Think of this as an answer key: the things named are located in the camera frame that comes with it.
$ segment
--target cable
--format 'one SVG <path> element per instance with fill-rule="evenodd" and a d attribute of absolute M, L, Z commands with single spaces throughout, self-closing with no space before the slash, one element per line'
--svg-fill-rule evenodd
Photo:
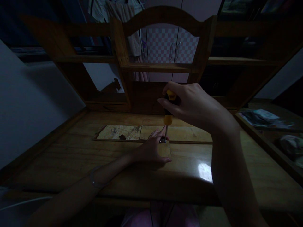
<path fill-rule="evenodd" d="M 39 197 L 39 198 L 36 198 L 36 199 L 26 200 L 26 201 L 23 201 L 23 202 L 20 202 L 20 203 L 16 203 L 16 204 L 1 208 L 0 211 L 5 210 L 7 208 L 14 207 L 14 206 L 18 206 L 18 205 L 21 205 L 21 204 L 24 204 L 24 203 L 28 203 L 28 202 L 32 202 L 32 201 L 36 201 L 36 200 L 42 200 L 42 199 L 51 199 L 51 198 L 52 198 L 52 196 L 45 196 L 45 197 Z"/>

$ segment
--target wooden desk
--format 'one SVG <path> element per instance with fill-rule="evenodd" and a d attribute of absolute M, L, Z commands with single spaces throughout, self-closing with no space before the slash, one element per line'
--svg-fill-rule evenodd
<path fill-rule="evenodd" d="M 6 181 L 11 188 L 58 193 L 90 169 L 104 165 L 140 143 L 93 141 L 102 125 L 163 124 L 163 116 L 89 112 Z M 172 126 L 189 126 L 174 119 Z M 245 160 L 262 209 L 303 210 L 303 189 L 245 132 Z M 199 166 L 211 165 L 212 145 L 170 144 L 172 162 L 163 167 L 140 163 L 122 171 L 99 196 L 132 200 L 166 200 L 219 205 L 212 183 L 201 178 Z"/>

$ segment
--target white wall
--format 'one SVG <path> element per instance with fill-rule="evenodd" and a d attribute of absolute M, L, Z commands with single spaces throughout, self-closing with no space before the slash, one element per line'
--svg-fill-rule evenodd
<path fill-rule="evenodd" d="M 85 64 L 96 87 L 113 82 L 110 64 Z M 0 169 L 85 104 L 53 62 L 26 66 L 0 40 Z"/>
<path fill-rule="evenodd" d="M 303 48 L 259 91 L 255 98 L 275 99 L 303 76 Z"/>

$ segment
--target hand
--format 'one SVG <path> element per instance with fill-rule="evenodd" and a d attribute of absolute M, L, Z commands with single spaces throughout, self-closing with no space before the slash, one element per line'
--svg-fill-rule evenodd
<path fill-rule="evenodd" d="M 208 95 L 199 84 L 180 85 L 168 82 L 163 89 L 164 95 L 168 89 L 180 97 L 181 104 L 174 105 L 164 98 L 158 99 L 158 102 L 177 118 L 212 135 L 239 128 L 228 110 Z"/>
<path fill-rule="evenodd" d="M 155 130 L 144 144 L 142 144 L 133 151 L 132 155 L 134 157 L 135 162 L 171 162 L 170 158 L 163 158 L 158 154 L 158 144 L 160 139 L 165 136 L 165 130 L 166 126 L 164 126 L 160 132 L 159 129 Z"/>

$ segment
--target checkered pattern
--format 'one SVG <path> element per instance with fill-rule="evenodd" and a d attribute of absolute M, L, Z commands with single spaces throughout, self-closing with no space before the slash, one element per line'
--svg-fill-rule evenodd
<path fill-rule="evenodd" d="M 148 28 L 148 62 L 174 63 L 177 36 L 177 28 Z M 170 56 L 171 45 L 173 45 L 172 56 Z"/>
<path fill-rule="evenodd" d="M 199 37 L 192 36 L 188 31 L 180 27 L 177 45 L 179 45 L 180 42 L 181 43 L 175 63 L 192 63 L 198 41 Z"/>

